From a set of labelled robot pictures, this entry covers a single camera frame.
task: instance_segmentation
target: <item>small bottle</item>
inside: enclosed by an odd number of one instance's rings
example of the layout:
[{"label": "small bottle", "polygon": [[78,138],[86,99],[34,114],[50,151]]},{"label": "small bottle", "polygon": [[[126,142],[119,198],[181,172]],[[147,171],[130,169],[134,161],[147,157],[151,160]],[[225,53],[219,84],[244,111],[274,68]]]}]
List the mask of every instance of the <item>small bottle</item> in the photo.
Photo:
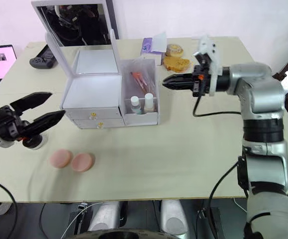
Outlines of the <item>small bottle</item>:
[{"label": "small bottle", "polygon": [[140,106],[140,103],[139,103],[139,99],[137,96],[133,96],[130,98],[130,102],[131,102],[131,109],[132,111],[135,113],[135,114],[138,114],[138,115],[141,115],[143,112],[142,112],[142,108]]},{"label": "small bottle", "polygon": [[154,112],[155,106],[154,106],[154,96],[151,93],[147,93],[145,95],[145,107],[144,107],[145,113],[148,112]]}]

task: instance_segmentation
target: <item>white table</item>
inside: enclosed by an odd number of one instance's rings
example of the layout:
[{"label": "white table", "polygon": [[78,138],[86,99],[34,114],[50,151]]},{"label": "white table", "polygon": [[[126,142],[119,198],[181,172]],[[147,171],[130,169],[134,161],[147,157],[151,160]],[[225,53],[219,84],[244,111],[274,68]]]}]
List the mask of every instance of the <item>white table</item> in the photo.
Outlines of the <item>white table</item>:
[{"label": "white table", "polygon": [[[214,39],[224,66],[252,61],[236,37]],[[180,44],[185,58],[193,60],[197,41],[169,39]],[[32,120],[59,108],[66,77],[60,66],[50,70],[32,68],[28,61],[45,43],[30,43],[0,83],[0,107],[37,91],[53,96],[22,118]],[[122,59],[139,56],[141,40],[119,40]],[[157,67],[160,82],[172,74]],[[194,118],[195,99],[190,91],[171,91],[160,86],[161,124],[107,129],[78,129],[67,118],[46,132],[49,141],[37,151],[21,143],[0,148],[0,183],[19,202],[80,202],[102,200],[148,200],[207,198],[223,173],[241,153],[242,119],[238,115]],[[237,97],[218,93],[203,97],[199,113],[239,111]],[[284,117],[288,141],[288,114]],[[59,148],[74,154],[96,156],[92,169],[76,173],[69,166],[55,169],[49,156]],[[243,191],[233,171],[219,186],[216,197],[239,197]],[[0,201],[10,201],[0,189]]]}]

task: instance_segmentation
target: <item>white cable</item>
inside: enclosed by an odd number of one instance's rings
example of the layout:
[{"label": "white cable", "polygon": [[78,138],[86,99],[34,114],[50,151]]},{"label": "white cable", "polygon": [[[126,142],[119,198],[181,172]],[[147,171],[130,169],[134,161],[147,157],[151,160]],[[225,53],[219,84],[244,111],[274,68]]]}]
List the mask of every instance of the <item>white cable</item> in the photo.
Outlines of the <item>white cable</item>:
[{"label": "white cable", "polygon": [[94,203],[94,204],[92,204],[92,205],[87,206],[87,207],[84,208],[82,211],[80,211],[80,212],[76,215],[76,217],[71,221],[71,223],[68,225],[68,227],[65,229],[65,231],[63,232],[63,234],[62,234],[62,236],[61,236],[61,239],[64,237],[65,233],[68,231],[68,229],[70,228],[70,226],[72,225],[72,223],[76,220],[76,218],[78,218],[78,216],[79,216],[82,212],[84,212],[87,208],[90,208],[91,206],[98,205],[98,204],[102,204],[102,203]]},{"label": "white cable", "polygon": [[234,203],[235,203],[239,208],[241,208],[244,212],[247,213],[247,210],[245,210],[243,207],[241,207],[240,204],[238,204],[238,203],[235,201],[235,198],[233,198],[233,201],[234,201]]}]

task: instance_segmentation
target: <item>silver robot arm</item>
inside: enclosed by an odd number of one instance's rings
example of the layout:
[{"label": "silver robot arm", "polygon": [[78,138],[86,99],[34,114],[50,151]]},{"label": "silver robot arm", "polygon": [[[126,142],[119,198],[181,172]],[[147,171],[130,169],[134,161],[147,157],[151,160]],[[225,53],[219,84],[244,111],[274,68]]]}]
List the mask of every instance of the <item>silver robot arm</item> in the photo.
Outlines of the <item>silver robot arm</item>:
[{"label": "silver robot arm", "polygon": [[249,191],[245,239],[288,239],[288,147],[283,137],[285,93],[271,69],[261,63],[221,67],[216,45],[203,37],[195,54],[200,65],[191,74],[163,81],[169,89],[237,95],[244,122],[238,184]]},{"label": "silver robot arm", "polygon": [[228,94],[244,121],[239,185],[249,190],[246,239],[288,239],[288,147],[283,138],[285,94],[268,66],[230,67]]},{"label": "silver robot arm", "polygon": [[20,116],[24,111],[43,104],[51,95],[50,92],[35,92],[0,108],[0,147],[8,148],[16,140],[32,150],[42,146],[45,139],[40,134],[56,125],[65,111],[44,114],[32,123]]}]

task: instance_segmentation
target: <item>white wall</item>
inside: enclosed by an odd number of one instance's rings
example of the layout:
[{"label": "white wall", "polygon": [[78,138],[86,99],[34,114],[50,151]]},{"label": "white wall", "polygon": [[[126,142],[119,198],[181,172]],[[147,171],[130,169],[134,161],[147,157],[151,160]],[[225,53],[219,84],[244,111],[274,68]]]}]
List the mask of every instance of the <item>white wall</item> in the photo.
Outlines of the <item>white wall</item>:
[{"label": "white wall", "polygon": [[[288,61],[288,0],[113,0],[120,38],[238,36],[274,71]],[[0,44],[44,40],[30,0],[0,0]]]},{"label": "white wall", "polygon": [[288,62],[288,0],[115,0],[122,38],[238,36],[256,61]]},{"label": "white wall", "polygon": [[17,56],[30,41],[44,41],[45,29],[31,0],[0,0],[0,45],[12,44]]}]

